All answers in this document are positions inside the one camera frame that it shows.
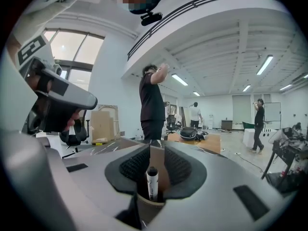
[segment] black pants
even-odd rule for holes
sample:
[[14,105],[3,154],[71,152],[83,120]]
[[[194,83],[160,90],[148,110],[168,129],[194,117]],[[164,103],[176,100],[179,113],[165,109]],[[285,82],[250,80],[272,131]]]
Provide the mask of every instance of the black pants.
[[199,121],[193,121],[193,120],[191,120],[191,127],[197,128],[197,129],[198,129],[198,126],[199,126]]
[[263,126],[261,127],[255,127],[255,135],[254,135],[254,139],[255,139],[255,143],[254,143],[254,147],[253,149],[256,150],[257,147],[259,147],[260,149],[264,147],[264,145],[262,144],[259,136],[260,136],[260,133],[262,132],[262,129],[263,129]]
[[163,120],[147,120],[141,122],[141,127],[145,140],[161,140],[162,129],[164,126]]

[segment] wooden table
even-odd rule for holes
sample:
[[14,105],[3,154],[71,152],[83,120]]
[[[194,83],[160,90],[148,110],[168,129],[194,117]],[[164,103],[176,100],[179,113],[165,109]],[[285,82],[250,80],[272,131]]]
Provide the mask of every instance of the wooden table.
[[220,154],[220,135],[217,134],[208,134],[206,140],[201,141],[185,141],[177,133],[168,134],[168,141],[177,141],[185,144],[196,145],[200,148],[213,151]]

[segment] cable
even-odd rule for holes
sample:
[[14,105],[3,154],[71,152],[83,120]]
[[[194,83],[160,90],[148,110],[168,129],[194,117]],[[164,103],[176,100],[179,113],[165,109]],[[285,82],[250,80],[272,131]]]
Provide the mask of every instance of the cable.
[[255,166],[255,167],[257,167],[257,168],[259,168],[260,169],[260,173],[264,173],[264,171],[259,167],[259,166],[257,166],[257,165],[254,165],[253,163],[251,163],[251,162],[249,162],[248,160],[246,160],[246,159],[244,159],[244,158],[242,158],[240,155],[238,155],[241,159],[243,159],[244,161],[246,161],[246,162],[248,162],[248,163],[250,163],[250,164],[252,164],[253,166]]

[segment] dark hair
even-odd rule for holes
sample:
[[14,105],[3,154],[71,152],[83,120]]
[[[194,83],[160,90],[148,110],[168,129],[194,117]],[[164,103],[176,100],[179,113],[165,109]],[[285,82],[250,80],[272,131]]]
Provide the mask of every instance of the dark hair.
[[262,106],[263,106],[263,104],[264,104],[263,99],[259,98],[259,99],[258,99],[258,102],[259,102],[259,101],[260,101],[260,103],[262,103]]
[[157,67],[156,67],[155,65],[152,65],[152,64],[147,65],[147,66],[146,66],[145,68],[143,68],[143,70],[142,70],[142,76],[145,76],[145,72],[148,72],[151,68],[157,70]]

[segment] black office chair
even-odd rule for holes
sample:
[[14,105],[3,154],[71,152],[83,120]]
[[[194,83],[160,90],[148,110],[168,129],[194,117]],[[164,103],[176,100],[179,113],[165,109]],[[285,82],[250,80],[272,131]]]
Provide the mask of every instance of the black office chair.
[[84,112],[81,120],[80,119],[75,120],[75,124],[74,124],[75,135],[70,135],[69,131],[64,131],[64,132],[59,133],[60,139],[68,145],[67,149],[70,148],[71,146],[75,146],[74,153],[63,156],[62,158],[78,153],[77,146],[79,146],[82,142],[85,142],[87,144],[89,143],[86,139],[89,137],[89,121],[90,120],[87,120],[87,130],[86,130],[85,129],[86,112],[87,111]]
[[174,133],[173,131],[177,129],[177,126],[175,125],[175,121],[176,121],[176,118],[174,117],[174,115],[169,115],[167,117],[167,129],[169,130],[167,134]]

